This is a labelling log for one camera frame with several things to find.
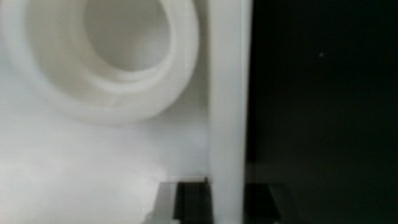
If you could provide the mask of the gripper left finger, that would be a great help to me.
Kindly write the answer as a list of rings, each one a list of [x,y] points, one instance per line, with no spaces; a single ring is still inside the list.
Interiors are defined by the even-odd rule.
[[[155,224],[210,224],[210,185],[204,181],[160,183]]]

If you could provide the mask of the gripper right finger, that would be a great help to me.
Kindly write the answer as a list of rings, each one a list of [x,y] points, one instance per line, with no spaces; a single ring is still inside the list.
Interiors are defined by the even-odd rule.
[[[281,183],[245,185],[245,224],[297,224],[291,195]]]

